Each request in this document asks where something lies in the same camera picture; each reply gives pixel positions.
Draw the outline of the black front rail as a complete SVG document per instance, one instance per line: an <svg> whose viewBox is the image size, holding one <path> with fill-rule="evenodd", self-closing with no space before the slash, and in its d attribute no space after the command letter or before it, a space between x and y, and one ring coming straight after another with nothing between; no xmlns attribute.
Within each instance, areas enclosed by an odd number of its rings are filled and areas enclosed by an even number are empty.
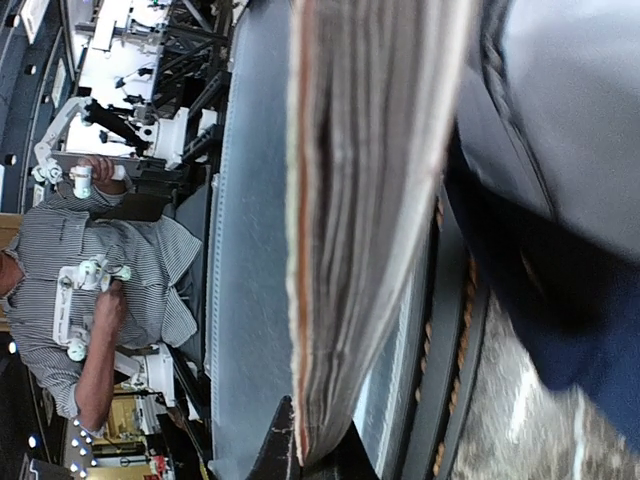
<svg viewBox="0 0 640 480"><path fill-rule="evenodd" d="M442 191L431 230L432 290L402 479L448 479L474 391L489 293Z"/></svg>

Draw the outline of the pink illustrated paperback book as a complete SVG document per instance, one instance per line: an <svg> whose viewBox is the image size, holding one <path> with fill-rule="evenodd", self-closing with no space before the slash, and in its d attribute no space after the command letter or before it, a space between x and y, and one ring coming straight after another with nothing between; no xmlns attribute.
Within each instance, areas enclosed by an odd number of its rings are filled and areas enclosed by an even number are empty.
<svg viewBox="0 0 640 480"><path fill-rule="evenodd" d="M298 1L286 133L297 458L345 437L430 229L475 1Z"/></svg>

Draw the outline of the navy blue student backpack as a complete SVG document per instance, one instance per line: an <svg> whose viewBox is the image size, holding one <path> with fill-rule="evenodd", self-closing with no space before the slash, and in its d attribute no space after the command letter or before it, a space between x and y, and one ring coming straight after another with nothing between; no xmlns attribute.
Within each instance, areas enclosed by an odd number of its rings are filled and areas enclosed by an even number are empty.
<svg viewBox="0 0 640 480"><path fill-rule="evenodd" d="M484 1L446 187L541 383L639 446L639 5Z"/></svg>

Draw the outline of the white teleoperation controller device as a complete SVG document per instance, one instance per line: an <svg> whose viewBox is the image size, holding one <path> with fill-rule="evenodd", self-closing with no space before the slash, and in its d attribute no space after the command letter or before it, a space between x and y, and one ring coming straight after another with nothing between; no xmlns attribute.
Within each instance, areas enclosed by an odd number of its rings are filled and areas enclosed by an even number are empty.
<svg viewBox="0 0 640 480"><path fill-rule="evenodd" d="M114 280L127 282L132 270L125 264L111 264L105 255L96 255L59 270L53 317L53 341L66 350L74 362L88 353L93 323L88 302L109 289Z"/></svg>

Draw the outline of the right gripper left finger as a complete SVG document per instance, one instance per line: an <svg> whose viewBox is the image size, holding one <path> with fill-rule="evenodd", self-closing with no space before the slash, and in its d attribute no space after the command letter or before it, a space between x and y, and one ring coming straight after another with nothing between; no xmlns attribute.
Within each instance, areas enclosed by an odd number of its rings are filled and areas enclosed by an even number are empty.
<svg viewBox="0 0 640 480"><path fill-rule="evenodd" d="M248 480L299 480L292 399L284 396L276 409Z"/></svg>

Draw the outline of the operator in striped shirt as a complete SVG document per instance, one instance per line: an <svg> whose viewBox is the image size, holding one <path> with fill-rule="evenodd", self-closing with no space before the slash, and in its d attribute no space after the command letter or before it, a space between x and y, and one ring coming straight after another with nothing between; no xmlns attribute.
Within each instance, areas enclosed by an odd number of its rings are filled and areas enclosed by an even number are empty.
<svg viewBox="0 0 640 480"><path fill-rule="evenodd" d="M174 219L111 219L129 183L108 158L81 161L91 184L32 207L1 252L1 302L22 363L58 413L100 434L117 352L178 348L197 332L186 302L200 240Z"/></svg>

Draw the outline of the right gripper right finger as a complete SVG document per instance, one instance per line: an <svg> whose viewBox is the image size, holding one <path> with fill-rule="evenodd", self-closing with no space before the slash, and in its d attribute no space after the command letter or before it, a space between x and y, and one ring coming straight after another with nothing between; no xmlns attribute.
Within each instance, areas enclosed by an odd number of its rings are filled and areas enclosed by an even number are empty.
<svg viewBox="0 0 640 480"><path fill-rule="evenodd" d="M346 464L344 478L352 480L378 480L379 477L369 460L354 422L351 422L344 440L344 461Z"/></svg>

